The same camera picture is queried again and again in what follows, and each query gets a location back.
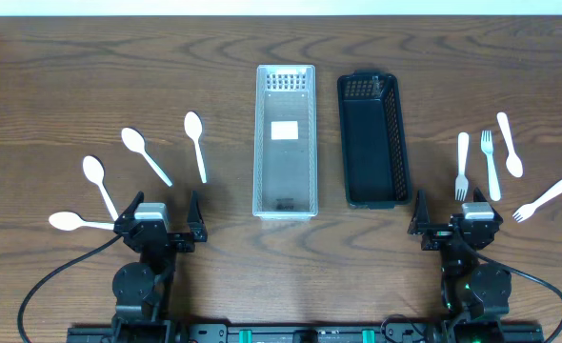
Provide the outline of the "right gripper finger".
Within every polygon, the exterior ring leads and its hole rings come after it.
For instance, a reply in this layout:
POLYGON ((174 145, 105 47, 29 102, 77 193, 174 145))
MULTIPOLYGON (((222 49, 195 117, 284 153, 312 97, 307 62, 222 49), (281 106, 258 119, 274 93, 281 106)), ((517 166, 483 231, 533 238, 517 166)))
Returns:
POLYGON ((419 190, 416 195, 414 213, 408 228, 408 233, 423 233, 430 224, 426 195, 419 190))
POLYGON ((480 204, 482 208, 487 208, 487 210, 492 213, 492 220, 499 221, 499 222, 503 221, 503 217, 492 206, 489 199, 484 195, 484 193, 478 187, 476 187, 473 190, 472 199, 474 203, 480 204))

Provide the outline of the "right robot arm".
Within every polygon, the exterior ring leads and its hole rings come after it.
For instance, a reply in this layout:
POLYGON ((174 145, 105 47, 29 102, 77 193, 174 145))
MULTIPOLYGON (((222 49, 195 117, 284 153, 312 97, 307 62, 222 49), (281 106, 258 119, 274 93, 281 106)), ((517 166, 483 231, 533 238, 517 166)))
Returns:
POLYGON ((408 233, 421 237, 423 251, 441 257, 441 298, 448 313, 424 332, 428 342, 504 342, 500 319, 509 313, 512 276, 477 253, 490 245, 503 219, 480 190, 447 224, 431 222, 426 195, 416 195, 408 233))

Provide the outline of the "black plastic basket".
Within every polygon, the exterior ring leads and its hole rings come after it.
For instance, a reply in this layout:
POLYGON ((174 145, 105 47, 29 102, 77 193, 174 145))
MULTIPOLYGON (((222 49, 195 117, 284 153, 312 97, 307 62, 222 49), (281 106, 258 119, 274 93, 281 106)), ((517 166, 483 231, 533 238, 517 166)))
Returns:
POLYGON ((357 209, 411 202, 412 187, 398 80, 355 71, 337 79, 345 193, 357 209))

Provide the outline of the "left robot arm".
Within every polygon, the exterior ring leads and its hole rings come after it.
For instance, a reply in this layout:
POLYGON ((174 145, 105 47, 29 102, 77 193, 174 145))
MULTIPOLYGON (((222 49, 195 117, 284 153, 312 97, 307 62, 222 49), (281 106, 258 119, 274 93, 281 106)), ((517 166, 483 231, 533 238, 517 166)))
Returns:
POLYGON ((186 342, 186 330, 169 318, 171 286, 180 253, 194 252, 208 239, 198 205, 191 193, 187 232, 170 232, 167 207, 148 203, 139 192, 114 222, 113 232, 139 254, 114 276, 116 297, 112 318, 113 342, 186 342))

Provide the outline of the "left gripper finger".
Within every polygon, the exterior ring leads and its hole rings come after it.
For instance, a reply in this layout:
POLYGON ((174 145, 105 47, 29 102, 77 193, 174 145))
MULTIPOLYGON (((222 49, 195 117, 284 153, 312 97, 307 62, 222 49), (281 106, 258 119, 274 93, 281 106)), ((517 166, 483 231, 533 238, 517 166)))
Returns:
POLYGON ((129 206, 118 216, 114 222, 115 227, 121 227, 134 219, 134 214, 140 204, 144 202, 145 195, 143 192, 138 192, 133 198, 129 206))
POLYGON ((205 223, 200 211, 197 191, 191 192, 191 202, 187 217, 187 223, 192 233, 205 232, 205 223))

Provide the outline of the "white plastic fork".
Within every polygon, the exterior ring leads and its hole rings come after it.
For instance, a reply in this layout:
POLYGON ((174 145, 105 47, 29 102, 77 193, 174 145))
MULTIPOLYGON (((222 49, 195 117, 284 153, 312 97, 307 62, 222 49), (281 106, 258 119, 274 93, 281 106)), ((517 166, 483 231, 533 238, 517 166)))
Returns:
POLYGON ((454 185, 457 201, 465 200, 469 188, 469 180, 466 176, 469 143, 469 135, 464 131, 460 132, 457 136, 457 176, 454 185))
POLYGON ((499 185, 498 176, 493 159, 493 142, 492 132, 482 131, 480 140, 481 151, 485 154, 487 160, 487 173, 489 184, 489 195, 492 201, 499 201, 501 199, 501 190, 499 185))
POLYGON ((537 209, 541 206, 549 202, 550 200, 554 199, 556 196, 562 193, 562 179, 556 182, 553 186, 551 186, 548 190, 546 190, 542 195, 540 195, 536 200, 531 203, 524 204, 520 208, 518 208, 512 218, 521 223, 527 219, 529 219, 537 209))

